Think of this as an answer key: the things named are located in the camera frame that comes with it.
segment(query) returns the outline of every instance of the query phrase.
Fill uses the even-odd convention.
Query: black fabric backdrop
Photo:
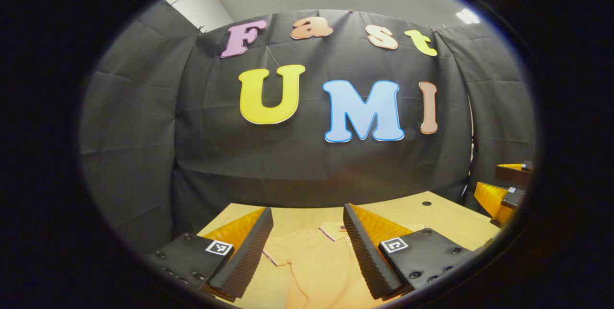
[[[333,33],[290,38],[293,22],[308,16],[326,18]],[[473,99],[467,78],[477,78],[478,73],[485,79],[476,81],[488,80],[492,76],[483,68],[493,71],[485,66],[495,66],[498,75],[517,80],[520,73],[509,57],[492,51],[502,45],[493,40],[475,47],[475,33],[468,27],[435,33],[406,21],[346,10],[283,12],[232,25],[256,20],[267,20],[268,25],[247,45],[248,51],[220,58],[230,25],[198,36],[193,25],[161,1],[129,25],[92,75],[81,132],[86,178],[110,224],[136,250],[149,252],[173,235],[199,231],[231,202],[327,207],[425,190],[465,202],[469,195],[461,194],[468,184],[471,152],[467,87]],[[368,24],[390,29],[399,48],[372,45],[366,37]],[[410,29],[429,36],[429,46],[438,55],[418,51],[403,33]],[[491,61],[482,63],[474,51],[488,53]],[[287,64],[306,69],[300,75],[294,116],[278,125],[254,125],[243,119],[239,74],[268,69],[262,101],[272,107],[281,101],[276,69]],[[397,106],[405,138],[375,141],[374,121],[366,140],[354,136],[348,143],[326,142],[331,102],[322,84],[330,80],[350,81],[363,99],[378,80],[399,84]],[[424,112],[421,81],[438,88],[435,134],[419,131]],[[495,123],[490,130],[508,130],[505,126],[514,129],[532,118],[529,105],[517,111],[500,103],[526,102],[526,91],[518,90],[517,95],[526,96],[514,95],[511,100],[506,91],[479,92],[473,94],[482,103],[472,100],[476,134],[484,130],[485,136],[494,138],[494,131],[489,134],[481,126]],[[483,108],[494,111],[476,114]],[[522,117],[508,119],[511,110]],[[533,140],[534,135],[524,130],[516,131],[522,137],[499,138]],[[502,147],[506,143],[477,146],[482,154],[498,156],[476,154],[470,188],[489,166],[528,158],[527,153],[507,157],[515,149],[505,153]],[[472,203],[466,204],[477,209]]]
[[[485,214],[473,193],[477,182],[495,179],[495,165],[533,160],[535,115],[529,75],[505,39],[483,23],[439,29],[458,63],[473,115],[473,160],[463,204]]]

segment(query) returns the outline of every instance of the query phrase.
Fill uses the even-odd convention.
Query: wooden table
[[[484,245],[500,230],[490,218],[446,200],[430,191],[394,200],[359,205],[406,228],[423,224],[469,250]],[[199,236],[261,208],[246,204],[229,204]],[[343,207],[272,208],[274,227],[270,237],[278,237],[303,228],[318,228],[323,222],[342,222]],[[288,297],[292,274],[290,265],[276,267],[261,255],[260,263],[243,298],[230,303],[244,309],[283,309]]]

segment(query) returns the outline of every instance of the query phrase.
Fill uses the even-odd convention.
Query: letter m
[[[376,82],[366,103],[348,81],[329,81],[322,88],[331,95],[331,130],[324,134],[326,141],[345,143],[351,140],[352,134],[346,127],[346,116],[361,140],[366,139],[375,117],[378,124],[373,131],[374,139],[396,141],[405,136],[399,127],[398,84],[391,81]]]

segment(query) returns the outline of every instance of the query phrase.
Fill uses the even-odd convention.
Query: white wall
[[[201,31],[210,31],[234,22],[219,0],[166,0]]]

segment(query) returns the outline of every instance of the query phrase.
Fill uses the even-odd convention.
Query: letter u
[[[298,77],[305,72],[300,64],[291,64],[277,69],[283,77],[281,103],[276,107],[262,105],[262,84],[269,75],[267,69],[244,71],[239,75],[241,115],[254,124],[276,124],[292,117],[298,108]]]

